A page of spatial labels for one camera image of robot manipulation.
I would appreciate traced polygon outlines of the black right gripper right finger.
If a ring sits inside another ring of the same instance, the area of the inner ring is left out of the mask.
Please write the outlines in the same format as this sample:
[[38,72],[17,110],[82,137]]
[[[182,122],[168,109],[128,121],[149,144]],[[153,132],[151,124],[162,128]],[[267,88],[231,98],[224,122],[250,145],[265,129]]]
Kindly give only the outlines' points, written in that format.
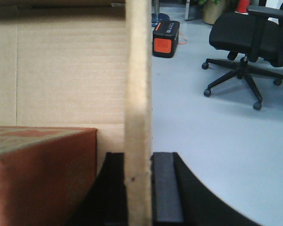
[[151,160],[153,225],[257,225],[205,187],[178,153],[155,152]]

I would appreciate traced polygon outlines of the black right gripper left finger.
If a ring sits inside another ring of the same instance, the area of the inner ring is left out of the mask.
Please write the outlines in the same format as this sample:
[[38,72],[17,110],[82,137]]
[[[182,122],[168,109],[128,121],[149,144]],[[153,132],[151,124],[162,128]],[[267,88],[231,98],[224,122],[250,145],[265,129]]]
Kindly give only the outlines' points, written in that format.
[[68,226],[128,225],[124,153],[107,153],[102,168]]

